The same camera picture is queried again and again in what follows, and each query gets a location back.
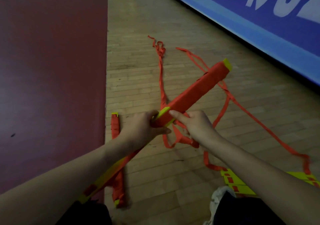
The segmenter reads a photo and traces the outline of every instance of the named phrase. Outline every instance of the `shoe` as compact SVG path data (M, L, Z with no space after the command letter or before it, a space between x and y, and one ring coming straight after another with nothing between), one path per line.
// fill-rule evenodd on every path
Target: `shoe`
M233 197L236 197L235 192L229 186L221 186L219 187L211 196L210 201L210 211L211 211L211 218L209 221L205 221L203 225L213 225L214 223L214 215L217 211L218 205L223 197L223 195L229 192Z

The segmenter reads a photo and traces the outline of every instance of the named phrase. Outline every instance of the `person's right arm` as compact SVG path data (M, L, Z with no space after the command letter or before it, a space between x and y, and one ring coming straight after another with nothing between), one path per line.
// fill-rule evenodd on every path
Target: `person's right arm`
M192 138L221 159L285 223L320 224L320 189L256 158L220 136L203 111L170 114L182 122Z

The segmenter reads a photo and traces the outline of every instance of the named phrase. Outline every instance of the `wooden floor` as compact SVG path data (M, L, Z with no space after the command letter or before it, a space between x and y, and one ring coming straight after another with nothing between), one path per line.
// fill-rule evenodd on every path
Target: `wooden floor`
M227 57L234 67L225 80L231 93L283 141L311 155L312 171L320 178L319 96L175 0L109 0L106 141L112 112L125 123L131 114L160 108L158 56L148 35L165 43L164 84L170 99L202 75L175 47L189 49L210 67ZM204 110L213 121L224 100L215 87L192 110ZM282 170L302 171L301 160L234 104L217 130ZM219 172L204 166L201 150L184 144L166 149L161 137L128 163L126 178L129 209L114 209L109 189L105 195L119 224L202 224L210 217L212 192L224 184Z

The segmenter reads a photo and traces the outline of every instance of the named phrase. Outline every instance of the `blue banner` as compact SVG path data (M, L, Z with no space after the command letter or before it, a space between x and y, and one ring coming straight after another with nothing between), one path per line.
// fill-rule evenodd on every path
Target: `blue banner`
M320 0L182 0L320 85Z

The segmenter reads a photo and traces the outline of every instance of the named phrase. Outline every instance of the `hand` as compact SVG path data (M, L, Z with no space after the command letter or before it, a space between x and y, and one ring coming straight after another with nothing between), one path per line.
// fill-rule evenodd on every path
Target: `hand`
M157 110L138 113L130 117L121 130L118 138L123 139L130 145L132 151L144 147L158 135L170 134L171 130L166 127L153 128L150 122L153 116L157 115Z
M191 137L204 147L210 141L220 141L223 139L212 127L210 120L203 111L188 112L190 118L175 110L170 110L169 114L184 124Z

